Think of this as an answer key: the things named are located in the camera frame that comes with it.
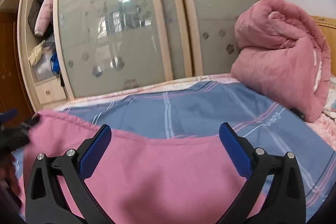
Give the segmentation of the pink white hooded jacket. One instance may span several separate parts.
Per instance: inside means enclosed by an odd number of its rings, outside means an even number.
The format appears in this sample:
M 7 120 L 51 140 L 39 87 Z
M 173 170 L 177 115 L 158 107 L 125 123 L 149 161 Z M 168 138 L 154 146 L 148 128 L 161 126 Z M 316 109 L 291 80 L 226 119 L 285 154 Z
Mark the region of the pink white hooded jacket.
M 43 110 L 24 149 L 20 198 L 36 156 L 63 155 L 100 126 Z M 218 135 L 149 139 L 112 129 L 112 140 L 86 185 L 116 223 L 216 223 L 246 179 L 239 176 Z

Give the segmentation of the grey folded clothes pile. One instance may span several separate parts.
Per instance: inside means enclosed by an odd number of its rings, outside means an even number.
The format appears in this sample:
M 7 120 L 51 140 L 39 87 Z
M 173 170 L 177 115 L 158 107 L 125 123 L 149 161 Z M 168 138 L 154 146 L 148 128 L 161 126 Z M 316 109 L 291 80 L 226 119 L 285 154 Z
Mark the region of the grey folded clothes pile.
M 52 52 L 56 51 L 54 34 L 50 35 L 47 39 L 45 39 L 43 43 L 43 48 L 51 50 Z

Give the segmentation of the brown wooden door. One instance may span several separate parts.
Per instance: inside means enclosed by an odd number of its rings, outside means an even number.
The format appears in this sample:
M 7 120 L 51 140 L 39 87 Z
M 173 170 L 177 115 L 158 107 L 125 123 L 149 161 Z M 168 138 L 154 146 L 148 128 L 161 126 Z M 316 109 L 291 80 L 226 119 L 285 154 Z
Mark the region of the brown wooden door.
M 1 12 L 0 78 L 1 112 L 17 110 L 18 115 L 5 123 L 18 126 L 30 119 L 34 110 L 27 95 L 18 56 L 17 14 Z

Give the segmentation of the upper wardrobe drawer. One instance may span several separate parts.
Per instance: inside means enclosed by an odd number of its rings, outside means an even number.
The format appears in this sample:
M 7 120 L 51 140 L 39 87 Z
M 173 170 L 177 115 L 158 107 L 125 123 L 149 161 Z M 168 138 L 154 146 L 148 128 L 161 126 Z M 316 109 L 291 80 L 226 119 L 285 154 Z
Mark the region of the upper wardrobe drawer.
M 66 100 L 67 96 L 59 79 L 49 80 L 35 87 L 39 102 L 45 105 L 52 102 Z

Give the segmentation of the clear plastic storage box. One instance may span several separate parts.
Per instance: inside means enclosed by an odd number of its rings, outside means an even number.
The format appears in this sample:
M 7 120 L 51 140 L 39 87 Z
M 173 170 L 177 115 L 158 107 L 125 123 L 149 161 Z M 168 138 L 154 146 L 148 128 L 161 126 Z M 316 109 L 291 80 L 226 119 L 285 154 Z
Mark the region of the clear plastic storage box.
M 33 66 L 34 73 L 38 81 L 46 80 L 54 75 L 51 68 L 52 51 L 46 51 L 42 54 L 41 59 Z

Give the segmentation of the blue garment in wardrobe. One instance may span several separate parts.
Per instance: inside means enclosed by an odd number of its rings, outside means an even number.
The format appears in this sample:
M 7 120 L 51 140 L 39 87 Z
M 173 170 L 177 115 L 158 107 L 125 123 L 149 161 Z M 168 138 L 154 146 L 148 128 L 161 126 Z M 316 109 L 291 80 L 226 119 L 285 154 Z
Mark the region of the blue garment in wardrobe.
M 60 75 L 60 65 L 58 61 L 57 52 L 54 52 L 50 58 L 51 71 L 54 75 Z

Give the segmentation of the yellow cloth on box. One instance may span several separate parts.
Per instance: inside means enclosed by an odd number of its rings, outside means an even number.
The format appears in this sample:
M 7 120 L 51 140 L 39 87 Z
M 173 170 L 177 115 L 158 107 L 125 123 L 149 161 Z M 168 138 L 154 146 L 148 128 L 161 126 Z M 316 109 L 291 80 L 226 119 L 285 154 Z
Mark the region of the yellow cloth on box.
M 29 55 L 29 63 L 31 66 L 35 66 L 42 58 L 43 55 L 43 49 L 44 49 L 45 41 L 43 40 L 41 43 L 39 43 L 37 46 L 33 48 Z

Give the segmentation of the hanging pink puffer jacket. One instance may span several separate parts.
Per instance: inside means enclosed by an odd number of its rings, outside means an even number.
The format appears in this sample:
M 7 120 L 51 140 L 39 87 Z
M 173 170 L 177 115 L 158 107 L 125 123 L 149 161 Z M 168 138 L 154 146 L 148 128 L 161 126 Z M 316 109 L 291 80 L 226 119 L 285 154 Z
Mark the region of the hanging pink puffer jacket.
M 39 10 L 37 21 L 34 28 L 34 35 L 42 37 L 53 17 L 53 4 L 54 0 L 44 0 Z

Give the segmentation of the left frosted sliding wardrobe door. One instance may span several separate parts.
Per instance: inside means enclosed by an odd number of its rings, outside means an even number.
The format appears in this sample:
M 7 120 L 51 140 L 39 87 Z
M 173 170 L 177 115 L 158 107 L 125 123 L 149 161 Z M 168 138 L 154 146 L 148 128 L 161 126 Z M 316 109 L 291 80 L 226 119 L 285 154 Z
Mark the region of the left frosted sliding wardrobe door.
M 162 0 L 56 0 L 55 9 L 73 98 L 173 79 Z

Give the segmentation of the blue striped bed sheet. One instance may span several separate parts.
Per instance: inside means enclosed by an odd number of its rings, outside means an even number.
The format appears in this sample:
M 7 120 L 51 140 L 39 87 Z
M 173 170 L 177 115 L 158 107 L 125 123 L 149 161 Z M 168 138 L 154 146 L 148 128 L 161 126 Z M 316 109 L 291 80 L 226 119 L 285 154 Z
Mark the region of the blue striped bed sheet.
M 335 125 L 305 123 L 289 109 L 230 79 L 183 90 L 127 94 L 42 110 L 30 144 L 15 154 L 26 190 L 39 153 L 61 156 L 101 125 L 112 140 L 86 184 L 116 223 L 215 223 L 245 183 L 219 140 L 221 124 L 271 155 L 294 153 L 306 218 L 335 221 Z

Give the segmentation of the hanging dark jacket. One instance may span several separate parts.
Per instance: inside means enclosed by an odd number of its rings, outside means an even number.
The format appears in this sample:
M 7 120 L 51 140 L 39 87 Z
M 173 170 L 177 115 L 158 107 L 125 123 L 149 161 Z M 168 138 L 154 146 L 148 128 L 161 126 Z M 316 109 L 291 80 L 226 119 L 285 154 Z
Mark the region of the hanging dark jacket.
M 39 11 L 42 7 L 43 1 L 44 0 L 33 0 L 33 3 L 29 10 L 27 21 L 28 21 L 29 28 L 33 35 L 35 34 L 35 25 L 36 25 Z

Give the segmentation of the rolled pink quilt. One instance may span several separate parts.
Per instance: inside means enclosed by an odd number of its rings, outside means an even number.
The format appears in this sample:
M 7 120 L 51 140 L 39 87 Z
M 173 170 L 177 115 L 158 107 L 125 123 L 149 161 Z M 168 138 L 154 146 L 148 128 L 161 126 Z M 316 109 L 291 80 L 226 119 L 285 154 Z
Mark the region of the rolled pink quilt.
M 240 51 L 231 75 L 307 122 L 326 104 L 331 77 L 329 44 L 316 21 L 284 0 L 260 0 L 235 23 Z

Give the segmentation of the wooden bed headboard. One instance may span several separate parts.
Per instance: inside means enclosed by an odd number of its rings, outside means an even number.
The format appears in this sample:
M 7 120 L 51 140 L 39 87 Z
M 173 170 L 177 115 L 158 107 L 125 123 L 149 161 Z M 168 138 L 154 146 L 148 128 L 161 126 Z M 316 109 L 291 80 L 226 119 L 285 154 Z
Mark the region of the wooden bed headboard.
M 336 76 L 336 19 L 324 16 L 313 16 L 324 34 L 330 47 L 331 74 Z

